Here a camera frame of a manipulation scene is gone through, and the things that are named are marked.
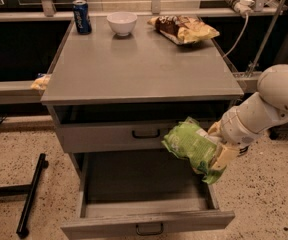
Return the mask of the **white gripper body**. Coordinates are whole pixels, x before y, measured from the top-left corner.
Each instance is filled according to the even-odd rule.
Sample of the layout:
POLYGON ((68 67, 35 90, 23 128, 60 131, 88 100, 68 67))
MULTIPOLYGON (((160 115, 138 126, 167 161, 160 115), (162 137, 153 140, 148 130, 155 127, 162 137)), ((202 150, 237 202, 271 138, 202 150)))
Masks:
POLYGON ((220 120, 220 133, 224 141, 243 149, 261 137, 242 124, 238 116, 238 107, 233 106, 225 112, 220 120))

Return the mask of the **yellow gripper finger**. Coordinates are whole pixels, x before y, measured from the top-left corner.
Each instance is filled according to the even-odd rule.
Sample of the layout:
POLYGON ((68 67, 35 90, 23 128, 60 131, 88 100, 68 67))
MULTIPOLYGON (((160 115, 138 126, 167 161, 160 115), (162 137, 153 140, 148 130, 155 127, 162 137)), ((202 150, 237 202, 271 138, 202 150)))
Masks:
POLYGON ((220 136, 221 135, 221 121, 214 122, 208 129, 208 134, 210 136, 220 136))
POLYGON ((224 169, 232 160, 239 155, 237 145, 219 143, 214 158, 211 162, 212 170, 224 169))

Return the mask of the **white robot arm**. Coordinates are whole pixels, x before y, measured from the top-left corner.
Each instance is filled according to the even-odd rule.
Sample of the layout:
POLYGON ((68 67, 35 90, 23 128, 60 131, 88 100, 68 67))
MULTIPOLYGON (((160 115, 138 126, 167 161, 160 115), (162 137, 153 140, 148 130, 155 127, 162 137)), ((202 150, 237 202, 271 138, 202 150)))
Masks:
POLYGON ((259 76, 257 91, 238 106, 231 107, 208 130, 221 139, 212 170, 224 169, 239 152, 268 129, 288 123, 288 65, 274 65, 259 76))

